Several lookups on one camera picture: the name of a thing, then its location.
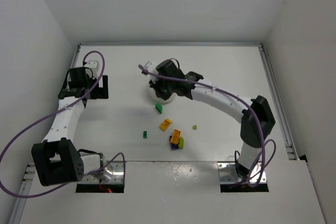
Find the lime green curved lego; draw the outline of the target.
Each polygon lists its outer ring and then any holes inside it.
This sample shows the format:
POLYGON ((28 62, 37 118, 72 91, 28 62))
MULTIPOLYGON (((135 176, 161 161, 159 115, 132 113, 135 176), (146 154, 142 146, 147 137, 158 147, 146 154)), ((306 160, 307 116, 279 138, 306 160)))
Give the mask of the lime green curved lego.
POLYGON ((182 137, 179 138, 178 148, 179 149, 183 149, 184 148, 184 139, 182 137))

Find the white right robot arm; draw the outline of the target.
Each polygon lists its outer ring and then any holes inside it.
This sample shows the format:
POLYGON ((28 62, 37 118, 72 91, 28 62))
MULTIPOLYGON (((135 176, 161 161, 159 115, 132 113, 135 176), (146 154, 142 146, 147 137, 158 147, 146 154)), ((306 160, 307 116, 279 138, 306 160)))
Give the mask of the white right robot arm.
POLYGON ((275 126, 267 99, 260 95, 253 99, 228 94, 205 80, 201 74, 192 71, 183 73, 171 59, 158 65, 148 62, 145 69, 151 73, 149 85, 156 97, 167 101, 176 94, 203 102, 226 113, 240 124, 243 145, 235 161, 233 175, 247 179, 256 158, 265 152, 265 138, 275 126))

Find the dark green lego wedge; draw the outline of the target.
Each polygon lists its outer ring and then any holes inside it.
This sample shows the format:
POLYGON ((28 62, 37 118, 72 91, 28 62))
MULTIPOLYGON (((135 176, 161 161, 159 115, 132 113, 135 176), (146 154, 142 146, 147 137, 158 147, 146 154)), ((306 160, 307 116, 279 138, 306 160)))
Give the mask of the dark green lego wedge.
POLYGON ((155 108, 156 108, 156 110, 157 110, 160 114, 163 113, 163 107, 162 107, 162 105, 161 105, 160 103, 157 103, 157 104, 155 105, 155 108))

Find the yellow lego plate brick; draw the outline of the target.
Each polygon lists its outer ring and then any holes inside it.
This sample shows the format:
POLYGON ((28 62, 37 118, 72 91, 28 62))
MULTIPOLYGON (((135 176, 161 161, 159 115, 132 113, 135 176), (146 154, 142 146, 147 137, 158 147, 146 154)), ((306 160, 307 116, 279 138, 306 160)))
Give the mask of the yellow lego plate brick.
POLYGON ((170 139, 170 143, 174 145, 178 145, 181 137, 181 131, 174 130, 170 139))

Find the blue lego brick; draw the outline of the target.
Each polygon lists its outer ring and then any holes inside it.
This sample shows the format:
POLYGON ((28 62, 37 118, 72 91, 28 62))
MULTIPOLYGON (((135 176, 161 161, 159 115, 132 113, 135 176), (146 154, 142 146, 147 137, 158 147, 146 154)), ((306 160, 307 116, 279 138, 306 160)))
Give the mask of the blue lego brick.
POLYGON ((172 138, 172 136, 170 135, 169 136, 169 145, 170 145, 171 150, 178 150, 179 149, 179 145, 171 143, 170 142, 171 138, 172 138))

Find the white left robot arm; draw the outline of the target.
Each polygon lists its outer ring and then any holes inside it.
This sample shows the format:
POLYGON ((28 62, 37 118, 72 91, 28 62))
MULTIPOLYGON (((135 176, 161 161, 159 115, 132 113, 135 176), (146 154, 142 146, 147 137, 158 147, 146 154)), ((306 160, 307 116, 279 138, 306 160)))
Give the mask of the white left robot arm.
POLYGON ((99 63, 84 62, 70 68, 58 94, 58 109, 52 126, 41 143, 34 144, 31 154, 43 186, 80 182, 86 174, 100 172, 103 155, 76 149, 73 144, 79 118, 89 99, 107 99, 108 77, 98 82, 99 63))

